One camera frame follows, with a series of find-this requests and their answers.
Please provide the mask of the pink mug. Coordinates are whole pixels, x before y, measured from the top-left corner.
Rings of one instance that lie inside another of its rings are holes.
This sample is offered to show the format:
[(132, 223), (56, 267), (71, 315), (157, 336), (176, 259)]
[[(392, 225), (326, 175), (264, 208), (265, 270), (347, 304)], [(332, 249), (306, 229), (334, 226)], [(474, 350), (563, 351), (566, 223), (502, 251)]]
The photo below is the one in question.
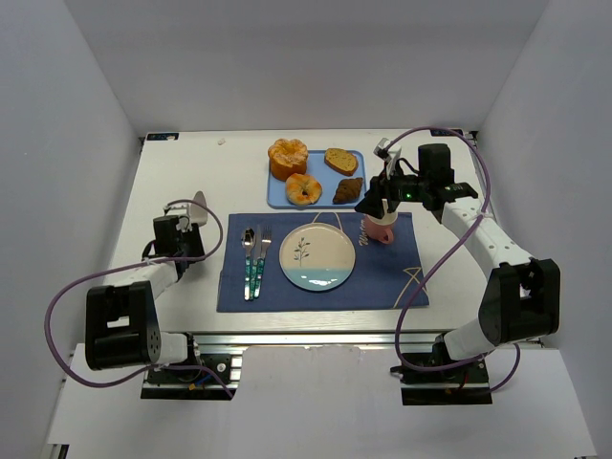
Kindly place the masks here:
[(394, 242), (393, 229), (397, 219), (397, 212), (386, 213), (382, 219), (365, 215), (363, 218), (364, 232), (370, 239), (379, 241), (385, 245), (392, 244)]

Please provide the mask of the spatula with wooden handle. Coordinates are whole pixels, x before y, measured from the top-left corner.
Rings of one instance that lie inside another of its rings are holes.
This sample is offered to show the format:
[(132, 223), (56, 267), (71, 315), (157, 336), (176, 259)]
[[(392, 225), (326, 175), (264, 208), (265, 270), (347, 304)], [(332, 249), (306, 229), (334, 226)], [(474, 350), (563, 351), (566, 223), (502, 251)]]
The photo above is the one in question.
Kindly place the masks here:
[(207, 201), (204, 193), (199, 190), (195, 193), (191, 202), (188, 204), (190, 221), (198, 227), (203, 227), (208, 222)]

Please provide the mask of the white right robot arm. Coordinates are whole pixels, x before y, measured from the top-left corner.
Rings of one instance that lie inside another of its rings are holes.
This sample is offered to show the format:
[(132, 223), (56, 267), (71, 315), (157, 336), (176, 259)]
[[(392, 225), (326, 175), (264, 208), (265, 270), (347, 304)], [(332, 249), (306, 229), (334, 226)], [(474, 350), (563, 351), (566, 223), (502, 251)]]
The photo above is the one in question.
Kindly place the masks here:
[(371, 179), (357, 212), (382, 221), (402, 202), (422, 204), (458, 237), (487, 278), (477, 317), (441, 337), (440, 346), (450, 363), (484, 356), (501, 344), (557, 331), (558, 265), (551, 259), (532, 257), (486, 214), (476, 190), (456, 181), (446, 144), (420, 146), (419, 166), (411, 174), (403, 172), (401, 150), (390, 140), (381, 140), (375, 153), (383, 159), (384, 169)]

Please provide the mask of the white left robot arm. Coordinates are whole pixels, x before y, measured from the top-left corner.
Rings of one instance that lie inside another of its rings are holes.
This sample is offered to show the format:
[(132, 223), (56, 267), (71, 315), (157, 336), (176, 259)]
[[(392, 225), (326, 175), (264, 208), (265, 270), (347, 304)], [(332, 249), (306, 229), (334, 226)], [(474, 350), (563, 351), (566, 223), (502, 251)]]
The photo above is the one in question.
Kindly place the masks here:
[(186, 215), (153, 221), (153, 248), (169, 262), (147, 264), (86, 297), (85, 357), (92, 370), (143, 365), (195, 365), (192, 335), (160, 329), (155, 300), (205, 254), (199, 226)]

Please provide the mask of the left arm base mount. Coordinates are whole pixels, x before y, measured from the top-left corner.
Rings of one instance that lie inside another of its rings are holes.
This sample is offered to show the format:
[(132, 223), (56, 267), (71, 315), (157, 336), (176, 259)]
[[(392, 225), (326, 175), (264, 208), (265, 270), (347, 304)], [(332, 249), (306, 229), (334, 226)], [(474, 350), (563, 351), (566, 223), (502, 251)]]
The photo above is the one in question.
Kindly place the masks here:
[(223, 342), (221, 336), (194, 335), (186, 361), (145, 374), (141, 398), (229, 401), (240, 381), (244, 350), (245, 347)]

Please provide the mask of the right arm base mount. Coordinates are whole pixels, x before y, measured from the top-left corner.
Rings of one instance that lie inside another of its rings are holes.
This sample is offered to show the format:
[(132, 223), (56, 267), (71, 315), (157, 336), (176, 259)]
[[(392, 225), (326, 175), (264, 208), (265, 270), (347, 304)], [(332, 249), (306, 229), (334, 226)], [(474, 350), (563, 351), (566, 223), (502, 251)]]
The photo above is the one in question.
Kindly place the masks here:
[(404, 406), (492, 404), (484, 356), (452, 361), (440, 341), (428, 349), (395, 345), (400, 363), (390, 368), (401, 385)]

